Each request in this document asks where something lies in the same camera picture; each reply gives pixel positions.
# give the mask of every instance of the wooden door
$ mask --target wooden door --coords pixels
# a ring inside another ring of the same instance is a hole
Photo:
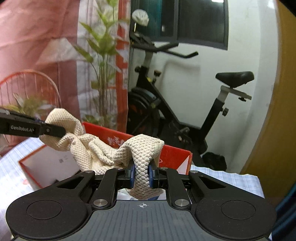
[[[279,65],[268,113],[241,174],[259,177],[277,205],[296,181],[296,17],[279,1]]]

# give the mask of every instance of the bike handlebar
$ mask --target bike handlebar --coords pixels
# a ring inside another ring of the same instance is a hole
[[[198,52],[193,52],[188,55],[183,55],[177,52],[170,51],[169,49],[179,46],[179,43],[168,43],[164,44],[160,47],[155,47],[151,40],[142,34],[137,33],[135,35],[134,32],[130,33],[130,39],[133,41],[132,47],[136,49],[145,50],[147,52],[157,53],[157,52],[164,52],[167,54],[175,55],[180,58],[192,58],[198,55]]]
[[[178,56],[180,58],[192,58],[192,57],[195,57],[195,56],[198,55],[198,52],[197,51],[195,51],[193,53],[190,53],[188,55],[180,54],[180,53],[169,51],[169,50],[166,50],[166,51],[163,51],[163,52],[164,53],[168,53],[168,54],[172,54],[172,55],[175,55],[175,56]]]

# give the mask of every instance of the white towel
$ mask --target white towel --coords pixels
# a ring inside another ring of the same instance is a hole
[[[162,193],[162,189],[149,187],[148,177],[149,162],[154,159],[158,165],[164,145],[162,140],[141,134],[128,139],[119,149],[114,149],[97,136],[84,134],[80,121],[65,109],[52,110],[45,122],[64,127],[66,135],[62,138],[43,135],[40,140],[55,150],[70,150],[81,171],[94,170],[96,175],[104,174],[111,168],[127,167],[133,158],[136,171],[130,195],[145,200]]]

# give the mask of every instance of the textured fabric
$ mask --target textured fabric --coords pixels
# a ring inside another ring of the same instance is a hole
[[[135,184],[130,194],[140,200],[154,197],[162,192],[149,186],[148,165],[154,159],[158,165],[164,141],[138,135],[128,139],[119,149],[114,149],[98,137],[84,134],[83,126],[78,119],[65,109],[56,108],[50,112],[48,124],[63,126],[66,135],[62,138],[47,135],[40,136],[46,145],[58,151],[70,151],[81,171],[94,170],[97,175],[104,174],[108,169],[127,167],[131,158],[135,163]]]
[[[237,173],[228,173],[224,171],[213,171],[206,167],[197,167],[191,165],[190,170],[197,170],[211,177],[217,178],[220,181],[226,182],[230,185],[243,189],[245,191],[256,194],[264,198],[262,187],[257,176],[250,174],[240,175]]]

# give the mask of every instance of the crosshair marking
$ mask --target crosshair marking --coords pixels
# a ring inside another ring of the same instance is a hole
[[[145,203],[141,203],[141,204],[138,205],[138,206],[140,206],[141,208],[145,208],[145,207],[147,207],[147,206],[149,206],[149,205],[147,205],[147,204],[145,204]]]

